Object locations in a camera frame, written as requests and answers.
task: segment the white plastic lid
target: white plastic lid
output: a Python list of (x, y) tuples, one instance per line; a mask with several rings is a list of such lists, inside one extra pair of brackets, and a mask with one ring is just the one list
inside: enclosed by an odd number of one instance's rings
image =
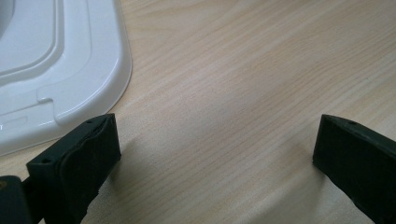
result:
[(117, 0), (6, 0), (3, 12), (0, 155), (63, 136), (120, 99), (132, 59)]

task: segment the black object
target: black object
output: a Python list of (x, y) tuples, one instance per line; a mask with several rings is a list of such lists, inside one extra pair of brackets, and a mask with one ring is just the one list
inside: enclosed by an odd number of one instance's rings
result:
[(396, 142), (357, 122), (323, 115), (313, 159), (372, 221), (396, 223)]
[(85, 121), (29, 161), (23, 183), (0, 177), (0, 223), (80, 223), (119, 160), (114, 114)]

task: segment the tabletop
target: tabletop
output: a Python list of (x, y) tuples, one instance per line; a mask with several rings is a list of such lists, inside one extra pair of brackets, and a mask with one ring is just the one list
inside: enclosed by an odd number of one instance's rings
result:
[[(396, 3), (121, 0), (121, 161), (82, 223), (372, 223), (312, 165), (322, 114), (396, 139)], [(0, 175), (51, 141), (0, 158)]]

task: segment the light brown wooden surface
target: light brown wooden surface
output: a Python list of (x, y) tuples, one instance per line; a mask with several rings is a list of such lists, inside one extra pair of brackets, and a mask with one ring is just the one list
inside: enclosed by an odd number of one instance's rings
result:
[[(83, 223), (372, 223), (311, 163), (321, 114), (396, 139), (396, 2), (123, 0), (122, 159)], [(0, 158), (0, 175), (53, 142)]]

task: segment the wood grain surface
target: wood grain surface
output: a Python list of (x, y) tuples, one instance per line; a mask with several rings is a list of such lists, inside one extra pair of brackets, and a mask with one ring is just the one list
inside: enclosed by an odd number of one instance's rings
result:
[[(312, 165), (321, 114), (396, 139), (396, 2), (122, 0), (122, 159), (83, 223), (372, 223)], [(0, 158), (0, 175), (53, 142)]]

